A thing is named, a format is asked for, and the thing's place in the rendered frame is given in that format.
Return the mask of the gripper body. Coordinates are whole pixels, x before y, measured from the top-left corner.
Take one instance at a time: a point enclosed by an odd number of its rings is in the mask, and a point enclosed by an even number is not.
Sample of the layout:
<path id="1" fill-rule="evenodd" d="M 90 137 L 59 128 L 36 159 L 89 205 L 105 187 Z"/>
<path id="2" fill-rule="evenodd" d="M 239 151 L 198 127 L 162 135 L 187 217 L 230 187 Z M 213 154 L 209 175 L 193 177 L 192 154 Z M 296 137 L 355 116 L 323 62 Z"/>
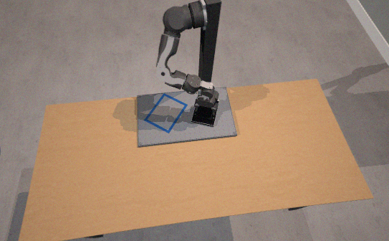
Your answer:
<path id="1" fill-rule="evenodd" d="M 203 107 L 213 108 L 215 105 L 215 102 L 218 100 L 218 95 L 219 95 L 219 93 L 215 90 L 213 92 L 213 97 L 209 100 L 207 100 L 207 99 L 204 100 L 201 95 L 198 95 L 197 104 L 200 106 L 203 106 Z"/>

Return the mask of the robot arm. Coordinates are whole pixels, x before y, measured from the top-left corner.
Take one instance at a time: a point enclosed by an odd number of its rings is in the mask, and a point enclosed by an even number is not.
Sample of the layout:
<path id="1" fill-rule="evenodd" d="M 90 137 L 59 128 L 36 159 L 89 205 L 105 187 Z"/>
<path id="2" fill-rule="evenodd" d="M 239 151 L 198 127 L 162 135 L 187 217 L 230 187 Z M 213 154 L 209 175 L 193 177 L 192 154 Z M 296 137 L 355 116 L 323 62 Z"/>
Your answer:
<path id="1" fill-rule="evenodd" d="M 204 100 L 213 97 L 215 85 L 212 82 L 201 80 L 197 75 L 189 75 L 176 70 L 171 73 L 167 66 L 168 59 L 175 55 L 178 49 L 181 32 L 186 29 L 202 27 L 206 30 L 207 13 L 204 0 L 198 0 L 188 5 L 173 6 L 167 9 L 163 15 L 164 34 L 161 35 L 156 67 L 157 78 L 179 90 L 186 90 L 189 94 L 201 95 Z M 175 34 L 174 34 L 175 33 Z M 179 34 L 178 34 L 179 33 Z M 175 38 L 174 38 L 175 37 Z M 169 54 L 170 53 L 170 54 Z M 170 75 L 170 76 L 169 76 Z M 184 85 L 184 86 L 183 86 Z M 198 92 L 197 92 L 198 91 Z"/>

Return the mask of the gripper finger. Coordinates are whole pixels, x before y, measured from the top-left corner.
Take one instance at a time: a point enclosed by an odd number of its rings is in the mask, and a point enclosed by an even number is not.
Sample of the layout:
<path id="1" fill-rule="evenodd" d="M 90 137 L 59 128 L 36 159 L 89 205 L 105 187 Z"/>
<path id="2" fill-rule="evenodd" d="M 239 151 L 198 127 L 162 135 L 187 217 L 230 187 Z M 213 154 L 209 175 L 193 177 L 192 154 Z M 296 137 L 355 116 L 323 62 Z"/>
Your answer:
<path id="1" fill-rule="evenodd" d="M 216 106 L 217 106 L 217 108 L 216 108 Z M 215 115 L 215 112 L 216 112 L 217 109 L 218 109 L 218 103 L 215 103 L 214 107 L 211 108 L 211 109 L 213 110 L 213 115 Z"/>
<path id="2" fill-rule="evenodd" d="M 197 99 L 196 99 L 196 101 L 195 101 L 194 106 L 195 106 L 195 108 L 196 108 L 196 109 L 195 109 L 195 112 L 196 112 L 196 111 L 198 110 L 198 107 L 200 106 L 200 105 L 197 104 Z"/>

